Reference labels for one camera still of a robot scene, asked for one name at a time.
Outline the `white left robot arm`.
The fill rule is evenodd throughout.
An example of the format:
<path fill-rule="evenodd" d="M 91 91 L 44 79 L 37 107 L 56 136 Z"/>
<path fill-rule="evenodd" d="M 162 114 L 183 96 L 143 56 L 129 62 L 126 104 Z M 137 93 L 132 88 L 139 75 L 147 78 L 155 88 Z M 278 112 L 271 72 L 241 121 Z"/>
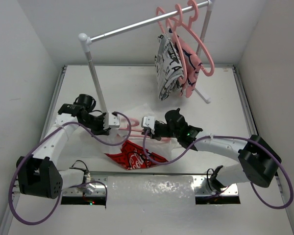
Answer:
<path fill-rule="evenodd" d="M 104 127 L 106 114 L 91 114 L 95 106 L 95 99 L 86 94 L 80 94 L 72 104 L 61 106 L 43 143 L 28 158 L 20 157 L 17 161 L 22 194 L 55 199 L 62 190 L 86 182 L 87 170 L 70 167 L 59 171 L 56 165 L 64 146 L 78 127 L 84 126 L 94 135 L 109 133 Z"/>

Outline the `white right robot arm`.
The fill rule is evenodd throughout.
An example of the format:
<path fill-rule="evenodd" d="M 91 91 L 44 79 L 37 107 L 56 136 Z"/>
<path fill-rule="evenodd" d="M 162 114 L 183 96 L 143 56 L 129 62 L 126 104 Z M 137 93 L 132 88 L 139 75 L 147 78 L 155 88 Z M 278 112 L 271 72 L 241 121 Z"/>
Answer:
<path fill-rule="evenodd" d="M 208 134 L 202 128 L 189 125 L 179 109 L 165 114 L 165 122 L 154 117 L 143 119 L 143 128 L 152 139 L 175 138 L 183 148 L 214 153 L 236 161 L 231 166 L 217 166 L 206 181 L 209 192 L 221 192 L 236 183 L 251 182 L 267 188 L 275 176 L 281 158 L 258 135 L 242 138 Z"/>

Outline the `white red print t-shirt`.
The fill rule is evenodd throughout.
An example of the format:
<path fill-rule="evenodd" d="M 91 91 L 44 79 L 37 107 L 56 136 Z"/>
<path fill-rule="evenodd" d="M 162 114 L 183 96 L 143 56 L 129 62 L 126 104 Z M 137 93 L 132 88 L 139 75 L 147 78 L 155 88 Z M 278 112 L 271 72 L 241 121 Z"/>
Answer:
<path fill-rule="evenodd" d="M 146 103 L 123 113 L 128 118 L 136 118 L 141 122 L 144 116 L 156 117 L 156 113 Z M 172 152 L 178 147 L 178 144 L 154 144 L 146 141 L 146 151 L 150 157 L 163 163 L 173 159 Z M 144 155 L 143 141 L 131 141 L 128 138 L 122 145 L 107 146 L 97 141 L 81 127 L 70 137 L 62 153 L 66 156 L 75 155 L 85 159 L 108 158 L 125 170 L 147 169 L 156 166 Z"/>

